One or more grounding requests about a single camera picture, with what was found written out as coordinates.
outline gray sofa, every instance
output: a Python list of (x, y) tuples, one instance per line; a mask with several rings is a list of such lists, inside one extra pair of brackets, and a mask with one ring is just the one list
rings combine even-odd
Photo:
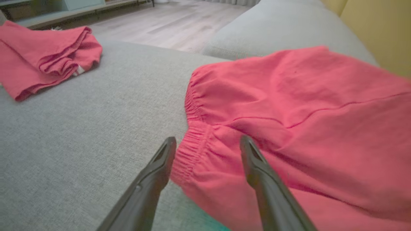
[[(95, 230), (163, 140), (183, 138), (185, 91), (201, 65), (317, 45), (376, 65), (319, 0), (262, 0), (206, 55), (99, 41), (101, 64), (87, 73), (20, 103), (0, 88), (0, 230)], [(152, 230), (226, 229), (170, 182)]]
[(378, 66), (357, 36), (320, 0), (261, 0), (217, 32), (202, 53), (235, 60), (321, 45)]

